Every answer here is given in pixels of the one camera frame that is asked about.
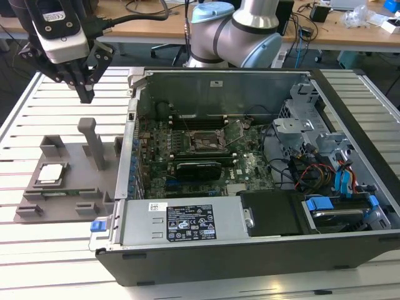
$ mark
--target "cable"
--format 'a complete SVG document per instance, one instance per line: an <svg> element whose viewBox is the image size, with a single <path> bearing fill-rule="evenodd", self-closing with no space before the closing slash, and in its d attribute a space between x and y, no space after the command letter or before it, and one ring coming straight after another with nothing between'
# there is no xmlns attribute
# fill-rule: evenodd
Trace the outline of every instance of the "cable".
<svg viewBox="0 0 400 300"><path fill-rule="evenodd" d="M304 55L302 56L301 62L299 63L299 68L300 68L301 64L302 64L303 61L304 61L304 58L306 57L306 55L307 55L307 53L308 53L308 46L309 46L309 45L310 45L310 43L308 42L308 43L307 43L307 46L306 46L306 51L304 52Z"/></svg>
<svg viewBox="0 0 400 300"><path fill-rule="evenodd" d="M184 25L184 33L185 33L185 44L186 44L186 54L187 60L190 59L191 56L191 48L190 48L190 23L189 23L189 0L185 0L185 25Z"/></svg>
<svg viewBox="0 0 400 300"><path fill-rule="evenodd" d="M319 32L319 29L318 29L318 26L317 26L317 24L313 21L313 20L311 20L309 17L307 17L307 16L305 16L305 15L303 15L303 14L299 14L299 13L297 13L297 12L292 12L292 14L294 14L295 16L302 16L303 18L305 18L307 21L309 21L310 23L312 23L313 25L314 25L314 27L316 28L316 30L315 30L315 36L314 37L311 37L310 39L302 39L303 41L305 41L305 42L312 42L313 40L315 40L316 38L317 38L317 36L318 36L318 32Z"/></svg>
<svg viewBox="0 0 400 300"><path fill-rule="evenodd" d="M307 8L311 9L314 7L314 5L316 4L316 2L310 2L310 3L306 3L303 5L300 5L299 8L297 9L298 13L302 13L303 11L305 11Z"/></svg>
<svg viewBox="0 0 400 300"><path fill-rule="evenodd" d="M289 178L291 181L294 182L294 179L293 179L292 176L290 176L290 175L286 174L285 172L279 170L277 167L274 167L274 166L271 164L273 161L286 161L286 160L283 159L283 158L274 158L274 159L272 159L272 160L270 160L270 161L267 161L267 164L271 167L272 170L278 172L281 176L285 176L285 177Z"/></svg>
<svg viewBox="0 0 400 300"><path fill-rule="evenodd" d="M156 12L148 12L148 13L145 13L145 12L140 12L140 11L137 11L137 10L135 10L135 9L131 9L129 6L132 4L132 3L136 3L136 0L133 0L133 1L130 1L130 2L128 2L126 5L125 5L125 9L127 10L127 11L129 11L130 13L134 13L134 14L150 14L150 15L155 15L155 14L161 14L161 13L163 13L164 11L165 11L165 9L163 9L162 11L156 11ZM178 12L172 12L172 10L173 9L175 9L175 8L179 8L179 7L181 7L181 6L184 6L185 4L184 3L182 3L182 4L179 4L179 5L175 5L175 6L173 6L173 7L169 7L168 8L168 10L169 10L169 14L177 14Z"/></svg>
<svg viewBox="0 0 400 300"><path fill-rule="evenodd" d="M289 168L287 167L287 168L285 168L285 169L282 170L282 173L281 173L281 182L275 182L275 184L279 184L279 183L281 184L281 185L279 186L280 189L282 188L282 185L283 185L283 184L287 184L287 183L293 184L293 182L283 182L283 173L284 173L285 171L289 171Z"/></svg>
<svg viewBox="0 0 400 300"><path fill-rule="evenodd" d="M266 108L262 104L255 104L255 105L251 106L249 109L245 110L243 114L246 117L249 117L250 110L252 110L253 108L263 108L267 113L274 115L268 108Z"/></svg>
<svg viewBox="0 0 400 300"><path fill-rule="evenodd" d="M18 43L18 41L10 34L10 32L7 31L6 28L4 28L3 25L0 24L0 27L2 28L2 30L4 30L4 32L5 32L6 34L9 35L9 37L10 37L15 43L17 43L17 44L19 45L19 47L22 48L21 44Z"/></svg>
<svg viewBox="0 0 400 300"><path fill-rule="evenodd" d="M299 58L300 58L300 53L301 53L301 43L303 41L303 34L300 31L300 51L297 54L297 59L296 59L296 64L294 65L294 68L297 69L298 68L298 63L299 63Z"/></svg>
<svg viewBox="0 0 400 300"><path fill-rule="evenodd" d="M165 21L169 17L169 9L165 2L165 0L160 0L163 8L164 8L164 15L163 16L155 16L153 14L130 14L128 16L118 17L116 19L110 19L109 21L109 28L114 27L115 25L134 21L134 20L153 20L153 21Z"/></svg>
<svg viewBox="0 0 400 300"><path fill-rule="evenodd" d="M17 70L20 70L21 72L25 72L28 76L31 76L27 71L19 69L18 67L11 67L6 58L2 55L1 56L2 60L4 61L4 63L6 64L7 68L11 69L14 73L16 73L18 76L21 76L22 78L26 79L26 80L31 80L30 77L25 77L24 75L22 75L21 73L19 73Z"/></svg>
<svg viewBox="0 0 400 300"><path fill-rule="evenodd" d="M291 19L289 19L290 21L293 22L294 24L294 32L295 32L295 38L294 41L292 43L292 46L290 47L290 50L287 52L285 60L290 56L290 53L292 52L292 49L294 47L294 44L296 43L296 41L298 40L298 26L299 26L299 17L297 17L296 15L294 15L293 13L291 14Z"/></svg>
<svg viewBox="0 0 400 300"><path fill-rule="evenodd" d="M392 82L392 84L389 86L389 89L387 89L387 91L385 92L385 96L387 96L391 89L394 87L394 85L399 81L400 79L400 75Z"/></svg>

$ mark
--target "wooden desk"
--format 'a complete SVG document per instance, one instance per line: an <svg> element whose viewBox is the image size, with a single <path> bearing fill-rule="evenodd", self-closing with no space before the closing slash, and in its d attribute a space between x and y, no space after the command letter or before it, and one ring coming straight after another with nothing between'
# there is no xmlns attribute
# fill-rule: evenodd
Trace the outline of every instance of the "wooden desk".
<svg viewBox="0 0 400 300"><path fill-rule="evenodd" d="M296 1L293 11L298 7L310 1ZM377 13L384 12L384 1L369 2L369 9ZM304 10L301 14L309 17L310 9ZM311 49L322 50L349 50L349 51L371 51L371 52L390 52L399 51L400 34L389 34L380 27L370 25L369 28L346 28L340 22L343 12L333 11L328 14L325 23L316 23L319 28L317 38L309 45ZM311 24L303 17L299 17L302 26L314 29ZM284 43L293 40L295 34L294 24L290 22L284 37Z"/></svg>
<svg viewBox="0 0 400 300"><path fill-rule="evenodd" d="M310 1L296 0L293 11ZM380 12L383 10L383 0L370 2L370 9ZM162 6L155 2L141 2L138 10L149 13L159 11ZM113 28L113 32L101 38L100 41L115 43L173 43L184 44L184 8L183 6L174 9L178 15L172 15L166 21L131 21L120 24ZM302 14L309 16L310 10ZM100 0L97 14L103 14L107 18L118 18L127 14L125 7L118 0ZM400 34L389 34L380 27L373 25L370 28L346 29L339 21L342 12L331 12L325 23L318 24L318 37L309 45L311 49L322 50L349 50L349 51L371 51L371 52L398 52L400 48ZM303 26L313 28L307 20L302 17L300 22ZM10 33L18 39L26 39L27 35L16 18L2 18L2 24ZM290 47L295 37L294 25L289 23L285 36L283 37L283 48ZM8 38L5 32L0 30L0 38Z"/></svg>

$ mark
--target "metal slats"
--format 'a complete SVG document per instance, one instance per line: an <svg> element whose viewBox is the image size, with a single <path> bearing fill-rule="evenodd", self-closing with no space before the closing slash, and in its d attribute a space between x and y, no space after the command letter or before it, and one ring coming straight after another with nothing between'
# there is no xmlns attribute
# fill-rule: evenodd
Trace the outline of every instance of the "metal slats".
<svg viewBox="0 0 400 300"><path fill-rule="evenodd" d="M383 158L400 177L400 119L399 115L395 116L390 112L388 100L373 93L373 87L368 86L361 76L354 73L349 75L348 71L333 70L322 73ZM341 131L339 124L327 109L326 114L335 129Z"/></svg>

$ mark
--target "blue latch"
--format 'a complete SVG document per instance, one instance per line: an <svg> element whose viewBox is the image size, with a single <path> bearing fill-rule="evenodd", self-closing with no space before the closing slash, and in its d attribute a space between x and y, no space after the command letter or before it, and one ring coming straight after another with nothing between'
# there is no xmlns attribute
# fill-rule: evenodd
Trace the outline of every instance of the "blue latch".
<svg viewBox="0 0 400 300"><path fill-rule="evenodd" d="M374 195L371 195L369 197L369 202L371 203L372 208L376 208L379 206L379 201L378 201L378 199L376 199L376 197Z"/></svg>
<svg viewBox="0 0 400 300"><path fill-rule="evenodd" d="M93 221L90 225L90 231L92 233L102 233L107 231L105 221Z"/></svg>
<svg viewBox="0 0 400 300"><path fill-rule="evenodd" d="M350 173L348 171L344 172L342 184L340 187L340 193L345 194L346 198L351 198L351 194L348 191L348 184L350 179Z"/></svg>
<svg viewBox="0 0 400 300"><path fill-rule="evenodd" d="M306 201L306 204L310 211L333 209L333 205L329 197L311 197Z"/></svg>

